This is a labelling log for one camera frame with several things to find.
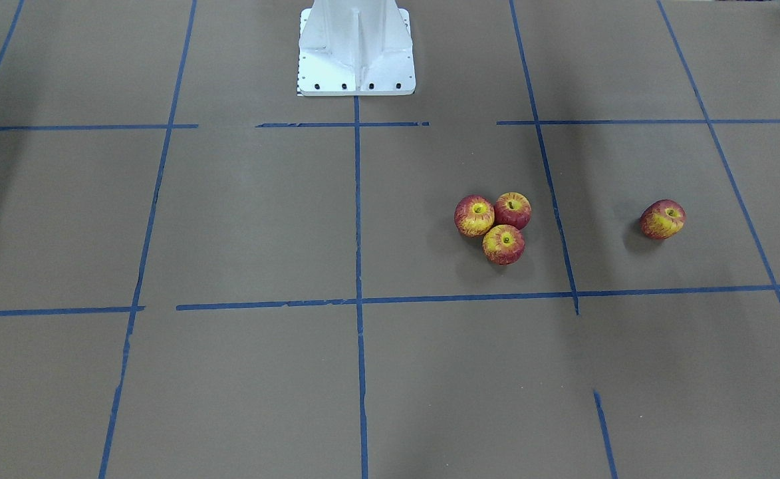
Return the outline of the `red yellow apple rear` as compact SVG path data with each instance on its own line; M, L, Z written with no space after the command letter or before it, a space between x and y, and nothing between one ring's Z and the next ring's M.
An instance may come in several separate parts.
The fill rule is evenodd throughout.
M517 228L517 230L526 228L533 214L529 200L517 192L499 195L493 208L495 225L508 225Z

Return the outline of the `red yellow apple front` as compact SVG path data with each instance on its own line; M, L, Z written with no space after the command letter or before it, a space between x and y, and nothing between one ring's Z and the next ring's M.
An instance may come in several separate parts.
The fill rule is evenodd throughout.
M525 239L516 227L500 224L483 236L483 253L488 261L496 265L511 265L518 261L525 251Z

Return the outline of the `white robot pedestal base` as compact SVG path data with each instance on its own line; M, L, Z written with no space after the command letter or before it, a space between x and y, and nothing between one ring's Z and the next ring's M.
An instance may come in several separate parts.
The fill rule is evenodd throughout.
M411 18L396 1L315 1L299 16L297 93L411 95Z

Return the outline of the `lone red yellow apple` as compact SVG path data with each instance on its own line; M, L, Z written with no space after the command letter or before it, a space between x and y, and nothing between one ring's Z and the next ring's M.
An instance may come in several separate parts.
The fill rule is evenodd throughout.
M666 240L685 225L687 214L675 200L658 200L644 210L638 220L642 233L653 240Z

